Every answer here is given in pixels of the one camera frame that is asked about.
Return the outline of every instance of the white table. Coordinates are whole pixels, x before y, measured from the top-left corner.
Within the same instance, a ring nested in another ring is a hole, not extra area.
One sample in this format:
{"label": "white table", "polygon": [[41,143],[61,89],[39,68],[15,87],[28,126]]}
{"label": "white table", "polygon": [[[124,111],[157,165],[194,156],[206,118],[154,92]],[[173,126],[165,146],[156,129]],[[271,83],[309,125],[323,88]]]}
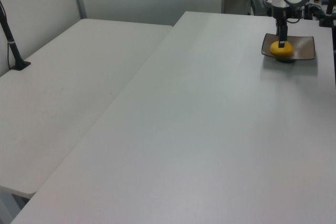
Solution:
{"label": "white table", "polygon": [[0,78],[0,189],[30,198],[171,30],[84,19]]}
{"label": "white table", "polygon": [[268,17],[186,13],[13,224],[336,220],[331,29],[261,55]]}

